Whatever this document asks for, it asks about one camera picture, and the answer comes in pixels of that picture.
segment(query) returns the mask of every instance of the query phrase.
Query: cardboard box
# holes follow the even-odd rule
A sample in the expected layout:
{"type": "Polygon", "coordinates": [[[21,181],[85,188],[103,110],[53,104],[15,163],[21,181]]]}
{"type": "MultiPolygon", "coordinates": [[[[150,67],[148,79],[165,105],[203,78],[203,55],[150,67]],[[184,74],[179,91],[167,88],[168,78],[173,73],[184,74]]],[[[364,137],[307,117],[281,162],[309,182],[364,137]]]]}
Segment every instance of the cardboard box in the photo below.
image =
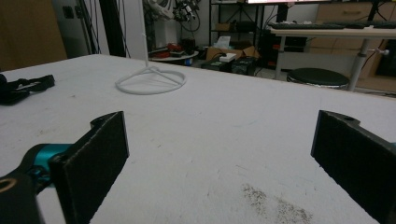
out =
{"type": "Polygon", "coordinates": [[[210,61],[214,58],[217,58],[221,55],[221,53],[234,53],[236,54],[236,58],[238,59],[242,56],[254,57],[257,59],[260,58],[259,52],[251,45],[249,41],[232,41],[230,46],[234,46],[234,49],[218,49],[214,47],[209,47],[206,53],[206,60],[210,61]]]}

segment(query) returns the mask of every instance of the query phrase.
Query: black pole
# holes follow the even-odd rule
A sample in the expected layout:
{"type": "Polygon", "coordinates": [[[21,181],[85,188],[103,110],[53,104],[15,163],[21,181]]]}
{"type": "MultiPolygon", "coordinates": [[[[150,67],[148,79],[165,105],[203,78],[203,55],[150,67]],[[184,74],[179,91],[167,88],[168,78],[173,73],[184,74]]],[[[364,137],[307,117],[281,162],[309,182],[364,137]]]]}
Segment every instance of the black pole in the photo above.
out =
{"type": "Polygon", "coordinates": [[[277,5],[276,22],[286,21],[288,19],[288,5],[277,5]]]}
{"type": "Polygon", "coordinates": [[[92,21],[89,19],[90,15],[88,13],[87,6],[85,5],[84,0],[79,0],[79,6],[81,7],[82,18],[85,24],[85,28],[87,29],[88,37],[90,39],[90,54],[99,53],[99,44],[98,49],[95,46],[95,42],[93,41],[92,35],[92,21]]]}
{"type": "Polygon", "coordinates": [[[116,0],[99,0],[110,55],[126,57],[116,0]]]}
{"type": "Polygon", "coordinates": [[[369,18],[367,19],[367,21],[372,21],[374,19],[375,13],[378,10],[379,0],[373,0],[372,4],[373,5],[370,10],[369,18]]]}

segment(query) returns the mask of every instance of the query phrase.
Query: table surface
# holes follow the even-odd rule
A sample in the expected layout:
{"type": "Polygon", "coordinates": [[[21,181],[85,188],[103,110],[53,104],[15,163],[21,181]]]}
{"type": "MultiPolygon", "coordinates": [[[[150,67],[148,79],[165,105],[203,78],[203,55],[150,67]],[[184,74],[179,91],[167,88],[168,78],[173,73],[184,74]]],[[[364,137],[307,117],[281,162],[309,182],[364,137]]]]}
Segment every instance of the table surface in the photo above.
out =
{"type": "Polygon", "coordinates": [[[276,30],[271,29],[275,35],[289,36],[315,36],[315,37],[343,37],[365,39],[394,39],[396,29],[374,29],[373,26],[364,29],[341,29],[341,30],[276,30]]]}
{"type": "MultiPolygon", "coordinates": [[[[92,223],[376,223],[310,151],[320,109],[395,142],[394,99],[150,64],[188,81],[164,94],[126,94],[114,82],[145,63],[105,55],[5,72],[9,81],[53,74],[56,85],[0,106],[0,175],[34,145],[74,143],[91,120],[124,111],[131,156],[92,223]]],[[[166,85],[151,78],[134,82],[166,85]]],[[[38,201],[47,223],[64,223],[55,189],[38,201]]]]}

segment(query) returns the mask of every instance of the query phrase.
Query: metal shelving unit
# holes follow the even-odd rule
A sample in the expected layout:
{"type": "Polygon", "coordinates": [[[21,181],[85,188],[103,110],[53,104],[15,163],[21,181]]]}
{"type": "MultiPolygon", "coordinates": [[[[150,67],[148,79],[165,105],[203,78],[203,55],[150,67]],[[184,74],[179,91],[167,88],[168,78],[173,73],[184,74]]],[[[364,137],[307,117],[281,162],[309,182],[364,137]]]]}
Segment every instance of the metal shelving unit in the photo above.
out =
{"type": "Polygon", "coordinates": [[[253,41],[252,41],[253,43],[252,44],[256,45],[256,37],[260,33],[258,24],[262,25],[262,22],[263,22],[263,12],[264,12],[264,6],[263,5],[260,6],[260,5],[248,5],[248,4],[245,4],[245,3],[221,3],[221,1],[219,1],[219,0],[210,0],[209,1],[209,46],[211,46],[213,44],[212,43],[212,34],[213,33],[217,33],[217,37],[218,38],[219,38],[219,36],[221,34],[225,34],[225,33],[238,34],[238,39],[240,39],[241,34],[246,34],[246,32],[219,31],[219,30],[213,29],[212,28],[212,26],[213,26],[213,24],[212,24],[212,22],[213,22],[212,21],[212,11],[213,11],[214,7],[218,8],[218,20],[217,20],[217,23],[231,22],[232,20],[241,21],[243,15],[245,15],[245,17],[248,18],[250,21],[253,21],[255,26],[256,26],[256,29],[255,29],[254,32],[249,32],[249,34],[252,35],[252,37],[253,37],[253,41]],[[222,10],[224,9],[224,7],[227,7],[228,9],[233,9],[234,10],[234,13],[231,16],[227,17],[228,18],[227,20],[224,20],[222,18],[222,10]],[[246,7],[255,7],[255,9],[254,9],[255,10],[254,19],[252,19],[250,17],[250,15],[245,11],[246,7]],[[261,21],[260,21],[260,23],[258,23],[260,7],[262,8],[262,10],[261,10],[262,13],[261,13],[261,21]]]}

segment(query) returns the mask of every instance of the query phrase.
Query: shelf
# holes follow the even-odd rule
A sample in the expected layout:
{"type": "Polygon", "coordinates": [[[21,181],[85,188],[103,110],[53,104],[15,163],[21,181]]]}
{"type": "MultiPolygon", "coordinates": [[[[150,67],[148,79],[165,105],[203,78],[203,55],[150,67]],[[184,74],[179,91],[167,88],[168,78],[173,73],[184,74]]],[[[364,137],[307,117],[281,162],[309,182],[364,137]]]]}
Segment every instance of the shelf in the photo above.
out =
{"type": "Polygon", "coordinates": [[[256,31],[252,32],[238,32],[238,31],[221,31],[221,30],[214,30],[212,29],[212,6],[217,6],[218,8],[218,20],[217,23],[222,23],[224,21],[229,22],[231,19],[235,19],[236,15],[239,16],[239,18],[236,19],[236,21],[241,21],[242,20],[242,15],[244,14],[246,18],[248,18],[250,21],[253,21],[255,23],[255,27],[258,27],[258,18],[259,18],[259,6],[257,5],[248,5],[246,3],[219,3],[219,2],[213,2],[209,1],[209,46],[212,45],[212,33],[218,33],[217,38],[219,38],[220,33],[228,33],[228,34],[241,34],[241,35],[253,35],[253,45],[256,45],[256,35],[258,33],[258,29],[256,31]],[[221,17],[221,11],[223,7],[237,7],[236,11],[229,16],[228,20],[224,20],[221,17]],[[254,19],[251,19],[250,15],[244,10],[244,7],[255,7],[255,17],[254,19]]]}

